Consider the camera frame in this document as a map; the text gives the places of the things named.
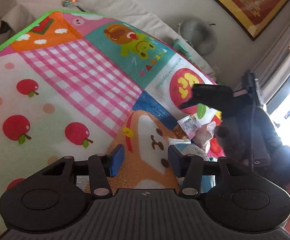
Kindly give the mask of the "dark gloved right hand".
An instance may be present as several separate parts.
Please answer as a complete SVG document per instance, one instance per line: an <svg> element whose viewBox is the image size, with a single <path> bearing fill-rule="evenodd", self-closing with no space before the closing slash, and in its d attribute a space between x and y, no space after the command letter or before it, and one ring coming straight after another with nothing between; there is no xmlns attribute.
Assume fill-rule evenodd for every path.
<svg viewBox="0 0 290 240"><path fill-rule="evenodd" d="M274 184L285 188L290 183L290 147L283 145L268 114L257 106L241 110L238 120L244 146L237 162L253 170Z"/></svg>

